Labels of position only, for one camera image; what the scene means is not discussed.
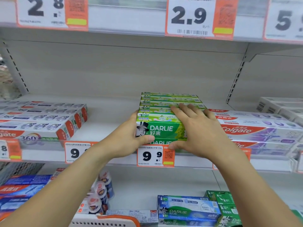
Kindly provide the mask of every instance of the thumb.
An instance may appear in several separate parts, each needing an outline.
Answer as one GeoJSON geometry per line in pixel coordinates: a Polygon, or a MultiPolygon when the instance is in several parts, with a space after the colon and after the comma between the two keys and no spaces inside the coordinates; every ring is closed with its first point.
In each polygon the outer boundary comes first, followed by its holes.
{"type": "Polygon", "coordinates": [[[169,149],[176,150],[176,149],[186,149],[186,141],[173,141],[169,144],[169,149]]]}
{"type": "Polygon", "coordinates": [[[154,141],[154,136],[153,135],[142,135],[140,137],[135,138],[138,146],[144,145],[144,144],[148,144],[151,143],[152,141],[154,141]]]}

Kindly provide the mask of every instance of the price tag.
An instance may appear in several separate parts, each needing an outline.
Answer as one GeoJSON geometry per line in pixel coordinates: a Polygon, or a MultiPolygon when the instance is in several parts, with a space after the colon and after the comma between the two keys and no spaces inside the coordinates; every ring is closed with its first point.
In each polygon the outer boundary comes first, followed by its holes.
{"type": "Polygon", "coordinates": [[[301,151],[299,156],[298,173],[303,174],[303,151],[301,151]]]}
{"type": "Polygon", "coordinates": [[[168,145],[147,144],[137,150],[137,166],[174,167],[175,150],[168,145]]]}
{"type": "Polygon", "coordinates": [[[166,36],[232,40],[238,0],[167,0],[166,36]]]}
{"type": "Polygon", "coordinates": [[[73,163],[76,161],[88,148],[98,142],[86,141],[64,141],[65,162],[73,163]]]}
{"type": "Polygon", "coordinates": [[[88,31],[88,0],[16,0],[17,25],[88,31]]]}
{"type": "Polygon", "coordinates": [[[22,150],[18,139],[0,139],[0,161],[20,162],[22,150]]]}
{"type": "MultiPolygon", "coordinates": [[[[252,153],[252,149],[250,149],[250,148],[241,148],[241,150],[246,154],[246,157],[250,161],[250,155],[252,153]]],[[[217,170],[218,168],[216,167],[215,164],[212,164],[212,169],[217,170]]]]}
{"type": "Polygon", "coordinates": [[[263,39],[303,42],[303,0],[269,0],[263,39]]]}

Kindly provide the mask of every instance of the person's right hand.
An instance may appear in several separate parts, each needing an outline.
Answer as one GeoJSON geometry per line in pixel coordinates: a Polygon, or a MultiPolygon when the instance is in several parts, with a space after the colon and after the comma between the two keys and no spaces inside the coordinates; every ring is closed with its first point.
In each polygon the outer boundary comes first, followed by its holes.
{"type": "Polygon", "coordinates": [[[243,152],[225,134],[214,113],[205,109],[204,112],[193,105],[179,108],[171,107],[175,115],[183,123],[187,141],[174,141],[169,149],[184,149],[199,157],[214,162],[218,157],[224,157],[243,152]]]}

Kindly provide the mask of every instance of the hand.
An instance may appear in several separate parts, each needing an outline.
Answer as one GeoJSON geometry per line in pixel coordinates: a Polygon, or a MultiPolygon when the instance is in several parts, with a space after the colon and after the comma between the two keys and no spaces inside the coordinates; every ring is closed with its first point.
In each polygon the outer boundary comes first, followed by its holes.
{"type": "Polygon", "coordinates": [[[227,137],[214,113],[207,109],[202,112],[191,104],[187,107],[180,103],[179,107],[171,109],[184,124],[187,141],[174,141],[169,145],[170,149],[184,149],[212,162],[217,157],[242,153],[227,137]]]}
{"type": "Polygon", "coordinates": [[[128,156],[135,152],[139,146],[154,141],[153,135],[135,138],[137,114],[138,111],[135,111],[127,121],[97,144],[107,152],[110,159],[128,156]]]}

